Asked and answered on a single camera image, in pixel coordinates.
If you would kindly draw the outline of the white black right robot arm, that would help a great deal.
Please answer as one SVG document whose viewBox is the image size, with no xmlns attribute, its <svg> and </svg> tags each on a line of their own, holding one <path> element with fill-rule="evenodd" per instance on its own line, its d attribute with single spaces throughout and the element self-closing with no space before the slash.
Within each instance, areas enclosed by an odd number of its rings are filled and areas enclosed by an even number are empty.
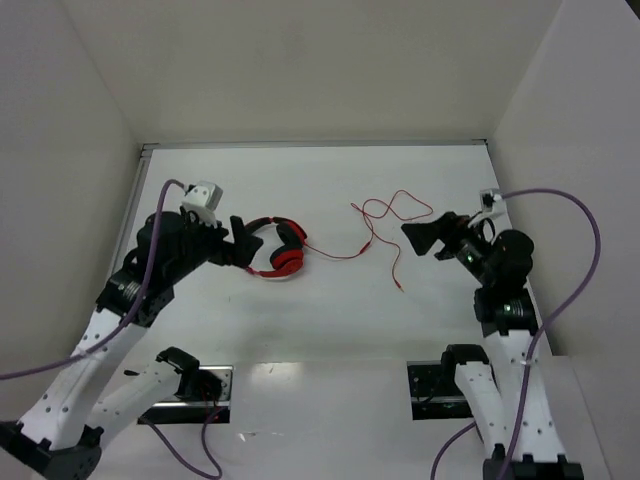
<svg viewBox="0 0 640 480">
<path fill-rule="evenodd" d="M 533 241 L 508 229 L 487 239 L 481 223 L 447 212 L 428 223 L 405 223 L 415 253 L 436 242 L 439 261 L 455 259 L 479 282 L 474 313 L 481 344 L 451 344 L 441 357 L 438 379 L 462 393 L 486 452 L 485 479 L 581 479 L 581 464 L 568 458 L 556 430 L 531 342 L 540 327 L 525 287 Z"/>
</svg>

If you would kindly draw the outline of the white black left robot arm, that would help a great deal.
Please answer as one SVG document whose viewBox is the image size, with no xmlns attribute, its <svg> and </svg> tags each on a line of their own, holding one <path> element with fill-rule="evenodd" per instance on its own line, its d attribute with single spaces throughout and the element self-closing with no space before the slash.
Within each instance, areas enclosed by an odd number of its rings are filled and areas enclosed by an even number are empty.
<svg viewBox="0 0 640 480">
<path fill-rule="evenodd" d="M 174 298 L 175 285 L 212 263 L 244 268 L 262 246 L 241 218 L 230 229 L 193 212 L 149 216 L 136 246 L 96 301 L 75 362 L 62 369 L 20 419 L 1 424 L 1 447 L 46 479 L 86 479 L 103 450 L 156 402 L 189 398 L 201 386 L 199 361 L 177 347 L 160 352 L 128 384 L 103 394 L 129 351 Z"/>
</svg>

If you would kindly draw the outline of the red black headphones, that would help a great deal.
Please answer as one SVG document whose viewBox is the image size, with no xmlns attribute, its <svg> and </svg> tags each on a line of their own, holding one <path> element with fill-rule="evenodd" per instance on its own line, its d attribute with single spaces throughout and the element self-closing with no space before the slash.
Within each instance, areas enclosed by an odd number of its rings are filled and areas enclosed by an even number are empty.
<svg viewBox="0 0 640 480">
<path fill-rule="evenodd" d="M 306 232 L 293 220 L 284 217 L 261 217 L 248 222 L 245 229 L 254 234 L 259 229 L 268 225 L 275 225 L 275 231 L 282 245 L 274 250 L 269 261 L 270 271 L 259 271 L 247 267 L 245 271 L 253 276 L 266 279 L 281 279 L 294 275 L 304 266 L 304 247 L 306 245 Z"/>
</svg>

